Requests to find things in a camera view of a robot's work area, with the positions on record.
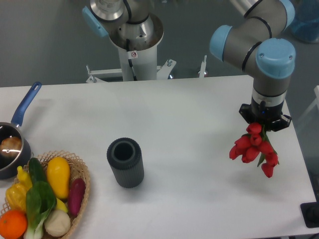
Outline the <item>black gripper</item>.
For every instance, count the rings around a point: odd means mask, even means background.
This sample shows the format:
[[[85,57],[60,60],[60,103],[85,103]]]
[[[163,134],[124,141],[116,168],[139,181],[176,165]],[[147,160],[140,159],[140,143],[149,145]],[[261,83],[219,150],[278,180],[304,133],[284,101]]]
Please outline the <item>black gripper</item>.
[[[250,104],[241,105],[239,114],[247,123],[257,122],[267,128],[266,131],[277,132],[288,128],[292,121],[291,116],[282,113],[283,104],[283,98],[252,96]]]

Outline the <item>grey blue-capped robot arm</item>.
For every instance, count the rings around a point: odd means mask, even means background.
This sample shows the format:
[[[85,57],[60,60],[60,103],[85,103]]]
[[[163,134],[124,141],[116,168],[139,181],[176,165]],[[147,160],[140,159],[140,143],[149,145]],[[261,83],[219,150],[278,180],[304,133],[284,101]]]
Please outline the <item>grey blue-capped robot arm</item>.
[[[253,78],[250,104],[240,107],[247,123],[258,122],[266,131],[290,125],[282,113],[291,74],[295,68],[294,46],[278,34],[293,21],[295,9],[288,0],[234,0],[245,22],[235,28],[218,27],[209,50]],[[82,15],[100,37],[109,37],[117,47],[124,81],[155,80],[157,46],[163,37],[160,19],[145,0],[92,0]]]

